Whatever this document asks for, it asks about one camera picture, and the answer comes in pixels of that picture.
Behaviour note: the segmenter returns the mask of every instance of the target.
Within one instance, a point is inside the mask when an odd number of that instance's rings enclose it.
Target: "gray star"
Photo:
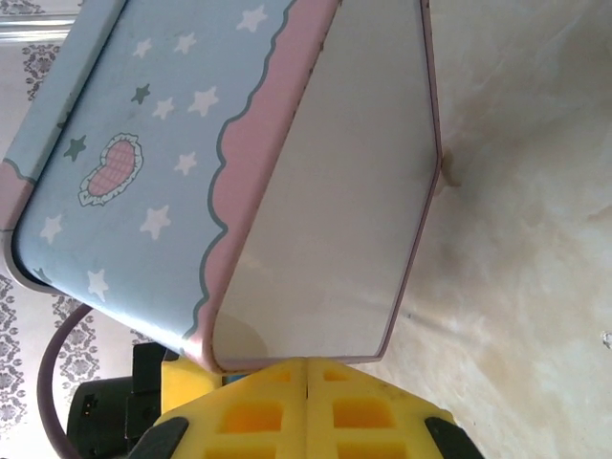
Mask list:
[[[137,102],[139,105],[142,105],[144,98],[151,94],[149,91],[149,86],[150,84],[147,83],[146,86],[143,86],[142,88],[136,88],[136,95],[132,97],[132,100],[130,101]]]
[[[70,147],[68,148],[68,150],[66,150],[66,153],[64,153],[64,157],[70,157],[72,158],[73,162],[76,161],[78,153],[80,153],[86,148],[85,146],[86,137],[87,136],[83,136],[77,141],[75,139],[70,139]]]

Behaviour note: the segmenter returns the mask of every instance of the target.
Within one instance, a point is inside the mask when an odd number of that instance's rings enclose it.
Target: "black plastic part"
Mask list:
[[[464,429],[440,418],[425,425],[444,459],[485,459]]]
[[[132,378],[135,394],[159,392],[162,387],[162,369],[165,347],[157,342],[134,346],[132,353]]]
[[[236,381],[240,381],[243,378],[248,377],[249,375],[229,375],[229,376],[224,376],[222,381],[222,385],[228,385],[231,383],[235,383]]]
[[[171,459],[187,428],[185,418],[172,418],[151,427],[132,450],[129,459]]]
[[[164,361],[177,361],[178,359],[179,355],[176,352],[166,349],[164,354]]]
[[[131,378],[85,382],[76,390],[68,438],[83,459],[125,457],[157,421],[164,354],[155,342],[137,344]]]
[[[132,378],[84,382],[76,390],[67,435],[83,459],[112,459],[125,454],[125,400]]]
[[[161,415],[161,394],[159,392],[134,394],[127,399],[125,439],[128,450],[139,442],[144,433]]]

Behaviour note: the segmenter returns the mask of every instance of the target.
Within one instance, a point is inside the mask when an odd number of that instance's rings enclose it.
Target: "beige floor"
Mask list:
[[[490,458],[612,454],[612,3],[432,0],[448,152],[372,373]]]

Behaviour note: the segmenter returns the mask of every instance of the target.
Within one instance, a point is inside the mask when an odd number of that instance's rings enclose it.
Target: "marble floor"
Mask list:
[[[389,350],[361,368],[449,409],[488,458],[608,457],[612,3],[430,7],[444,174]],[[0,105],[15,107],[1,118],[3,148],[28,106],[24,53],[0,49],[16,69],[0,82]],[[33,378],[71,305],[6,283],[0,293],[21,403],[18,420],[0,417],[0,455],[33,457],[19,445],[40,438],[52,457]],[[63,413],[78,381],[129,372],[140,339],[101,315],[82,332],[60,363]]]

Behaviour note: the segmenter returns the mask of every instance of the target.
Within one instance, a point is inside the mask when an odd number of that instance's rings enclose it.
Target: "star pattern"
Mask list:
[[[151,94],[151,92],[149,91],[149,86],[150,84],[147,83],[142,88],[136,88],[136,94],[134,95],[134,97],[132,97],[130,102],[137,102],[139,105],[142,105],[142,103],[144,102],[144,98]]]
[[[40,232],[40,237],[47,239],[49,245],[52,245],[55,236],[62,231],[61,227],[61,213],[54,218],[45,218],[45,228]]]
[[[174,170],[180,170],[183,172],[183,175],[187,175],[189,170],[197,163],[198,162],[195,160],[195,151],[193,151],[188,155],[179,156],[179,163],[176,164]]]
[[[64,158],[71,158],[73,162],[75,162],[77,160],[78,154],[85,148],[87,148],[87,145],[85,145],[86,138],[87,136],[83,136],[78,140],[70,139],[70,146],[68,147],[68,150],[66,150],[66,152],[64,153]]]
[[[136,51],[132,55],[137,55],[140,59],[143,59],[144,55],[146,55],[151,48],[153,48],[153,45],[151,45],[151,39],[147,38],[136,45]]]
[[[209,90],[201,93],[196,91],[193,94],[193,103],[187,109],[188,112],[200,112],[201,117],[205,117],[208,114],[208,109],[219,102],[216,93],[217,87],[213,86]]]
[[[237,31],[247,29],[251,33],[257,32],[259,23],[268,19],[268,15],[264,12],[264,6],[260,5],[256,10],[242,11],[242,21],[236,26]]]
[[[180,36],[179,44],[174,49],[174,52],[178,53],[180,51],[184,55],[188,54],[189,48],[191,48],[193,45],[195,45],[198,42],[198,40],[194,38],[194,35],[195,35],[194,33],[190,33],[189,35]]]
[[[99,270],[97,273],[87,272],[89,277],[89,287],[87,291],[92,295],[97,295],[98,298],[106,302],[104,293],[108,291],[108,284],[104,281],[104,270]]]
[[[172,98],[160,100],[157,102],[157,108],[153,112],[153,117],[160,117],[162,120],[165,120],[165,117],[168,116],[168,113],[173,111],[174,105],[172,105]]]
[[[159,210],[149,208],[146,211],[146,220],[144,220],[141,226],[141,232],[149,231],[151,233],[151,238],[157,241],[160,238],[162,228],[169,227],[170,223],[172,223],[167,216],[169,209],[170,206],[164,206]]]

